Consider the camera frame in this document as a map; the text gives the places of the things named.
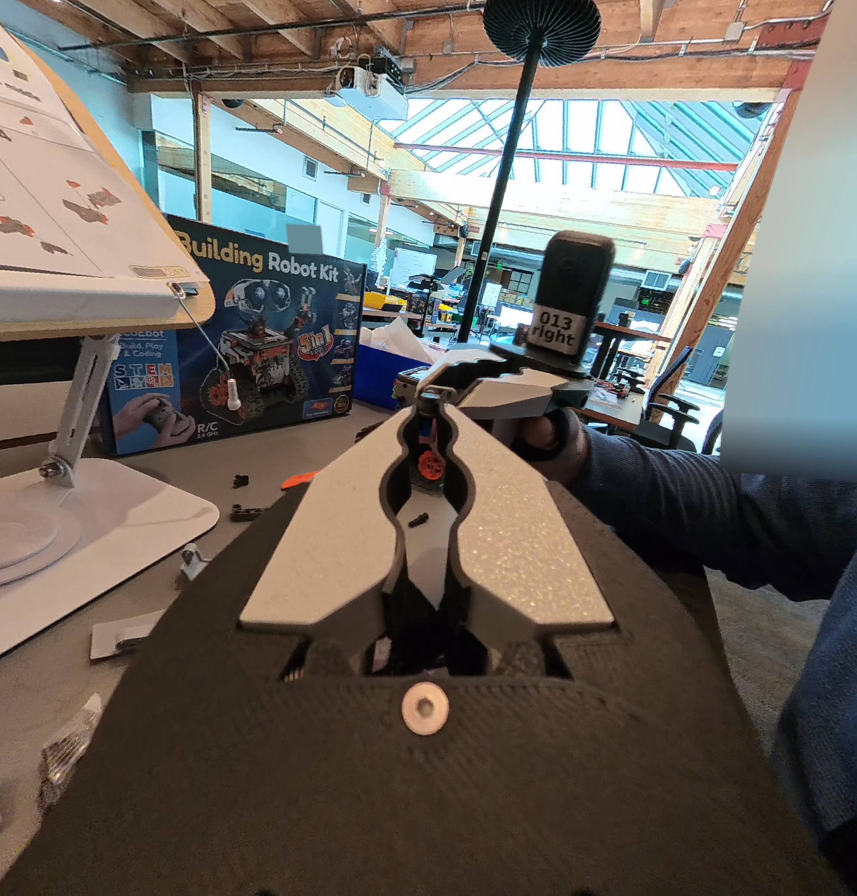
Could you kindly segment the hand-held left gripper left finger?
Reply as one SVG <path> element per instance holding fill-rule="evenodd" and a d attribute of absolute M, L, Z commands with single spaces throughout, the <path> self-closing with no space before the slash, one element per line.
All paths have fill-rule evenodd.
<path fill-rule="evenodd" d="M 347 657 L 418 628 L 398 513 L 411 498 L 401 409 L 319 471 L 239 617 L 245 632 L 338 643 Z"/>

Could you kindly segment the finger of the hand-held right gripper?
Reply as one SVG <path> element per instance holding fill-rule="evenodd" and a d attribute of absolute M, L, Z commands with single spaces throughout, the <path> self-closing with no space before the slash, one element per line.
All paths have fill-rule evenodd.
<path fill-rule="evenodd" d="M 452 390 L 456 398 L 462 397 L 483 378 L 498 378 L 511 373 L 514 361 L 509 357 L 485 349 L 448 350 L 437 358 L 415 389 L 414 405 L 421 407 L 425 392 Z"/>
<path fill-rule="evenodd" d="M 461 412 L 473 420 L 521 420 L 546 413 L 556 390 L 573 381 L 531 368 L 520 373 L 486 376 L 468 387 Z"/>

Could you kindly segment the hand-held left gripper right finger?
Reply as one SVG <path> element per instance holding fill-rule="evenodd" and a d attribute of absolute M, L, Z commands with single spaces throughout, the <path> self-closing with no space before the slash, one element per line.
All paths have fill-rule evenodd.
<path fill-rule="evenodd" d="M 439 603 L 451 674 L 567 674 L 557 637 L 613 612 L 546 479 L 452 405 L 438 412 L 450 510 Z"/>

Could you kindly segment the person's right forearm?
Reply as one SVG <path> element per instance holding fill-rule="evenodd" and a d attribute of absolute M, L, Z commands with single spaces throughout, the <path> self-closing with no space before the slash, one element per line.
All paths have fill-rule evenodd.
<path fill-rule="evenodd" d="M 857 608 L 857 484 L 739 474 L 701 454 L 586 439 L 571 488 L 603 522 L 651 528 L 745 588 Z"/>

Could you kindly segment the person's right hand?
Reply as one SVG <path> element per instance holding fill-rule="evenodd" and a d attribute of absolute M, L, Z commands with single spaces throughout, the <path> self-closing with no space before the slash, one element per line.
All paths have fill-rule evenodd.
<path fill-rule="evenodd" d="M 590 456 L 586 428 L 573 409 L 522 420 L 517 441 L 528 447 L 529 465 L 564 487 L 579 478 Z"/>

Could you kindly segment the white paper sheet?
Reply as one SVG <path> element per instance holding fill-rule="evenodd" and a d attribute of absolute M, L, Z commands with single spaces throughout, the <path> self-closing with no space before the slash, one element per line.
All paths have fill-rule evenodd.
<path fill-rule="evenodd" d="M 372 330 L 364 330 L 361 342 L 369 348 L 406 357 L 418 364 L 434 364 L 441 351 L 429 348 L 400 318 Z"/>

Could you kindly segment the blue plastic bin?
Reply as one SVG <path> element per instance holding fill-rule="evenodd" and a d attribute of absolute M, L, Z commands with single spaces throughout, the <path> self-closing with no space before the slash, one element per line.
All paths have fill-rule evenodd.
<path fill-rule="evenodd" d="M 397 409 L 393 388 L 398 375 L 426 365 L 423 360 L 360 344 L 355 360 L 353 398 L 380 408 Z"/>

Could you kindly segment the black office chair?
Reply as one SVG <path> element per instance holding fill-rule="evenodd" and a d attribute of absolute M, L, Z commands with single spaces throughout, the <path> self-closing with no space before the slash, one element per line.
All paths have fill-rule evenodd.
<path fill-rule="evenodd" d="M 691 353 L 690 346 L 684 347 L 650 388 L 646 407 L 632 435 L 632 438 L 641 445 L 658 450 L 696 453 L 694 443 L 683 435 L 683 428 L 687 423 L 698 424 L 700 422 L 689 413 L 689 411 L 700 411 L 700 407 L 665 392 L 668 381 L 682 373 Z M 673 420 L 671 427 L 667 428 L 652 421 L 650 416 L 654 411 L 668 415 Z"/>

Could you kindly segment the blue toy robot box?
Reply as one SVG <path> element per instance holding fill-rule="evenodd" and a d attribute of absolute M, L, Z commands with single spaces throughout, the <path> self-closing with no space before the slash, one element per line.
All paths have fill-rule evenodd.
<path fill-rule="evenodd" d="M 101 405 L 109 454 L 130 455 L 345 416 L 366 268 L 168 215 L 209 278 L 200 328 L 123 335 Z"/>

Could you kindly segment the white book stand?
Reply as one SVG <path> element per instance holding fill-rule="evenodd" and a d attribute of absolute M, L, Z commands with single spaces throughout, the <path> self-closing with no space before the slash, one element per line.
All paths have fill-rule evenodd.
<path fill-rule="evenodd" d="M 94 147 L 182 245 L 76 95 L 14 40 L 52 82 Z M 191 261 L 202 274 L 198 281 L 158 281 L 150 288 L 113 278 L 0 269 L 0 342 L 84 337 L 47 457 L 38 471 L 0 478 L 0 655 L 219 519 L 204 499 L 118 462 L 82 458 L 120 335 L 194 326 L 213 314 L 208 278 Z"/>

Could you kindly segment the light grey box piece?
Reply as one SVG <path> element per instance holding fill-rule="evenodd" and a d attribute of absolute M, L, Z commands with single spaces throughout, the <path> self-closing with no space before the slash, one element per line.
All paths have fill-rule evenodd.
<path fill-rule="evenodd" d="M 157 610 L 107 623 L 97 623 L 91 629 L 90 661 L 125 655 L 143 642 L 165 613 Z"/>

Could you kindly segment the dark grey connectors plastic bag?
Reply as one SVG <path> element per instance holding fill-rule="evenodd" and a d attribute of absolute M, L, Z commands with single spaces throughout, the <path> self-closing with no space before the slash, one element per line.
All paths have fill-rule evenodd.
<path fill-rule="evenodd" d="M 63 795 L 89 748 L 101 713 L 101 696 L 93 693 L 82 709 L 43 745 L 39 794 L 42 812 L 48 812 Z"/>

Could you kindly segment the person's blue sweater torso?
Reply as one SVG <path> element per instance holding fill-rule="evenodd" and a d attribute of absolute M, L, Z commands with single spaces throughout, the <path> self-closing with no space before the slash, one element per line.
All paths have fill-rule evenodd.
<path fill-rule="evenodd" d="M 857 894 L 857 551 L 780 715 L 773 756 L 805 827 Z"/>

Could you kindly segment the instruction booklet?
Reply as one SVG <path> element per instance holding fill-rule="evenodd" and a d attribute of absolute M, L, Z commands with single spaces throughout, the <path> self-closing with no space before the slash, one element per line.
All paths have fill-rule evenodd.
<path fill-rule="evenodd" d="M 144 288 L 202 277 L 1 25 L 0 269 Z"/>

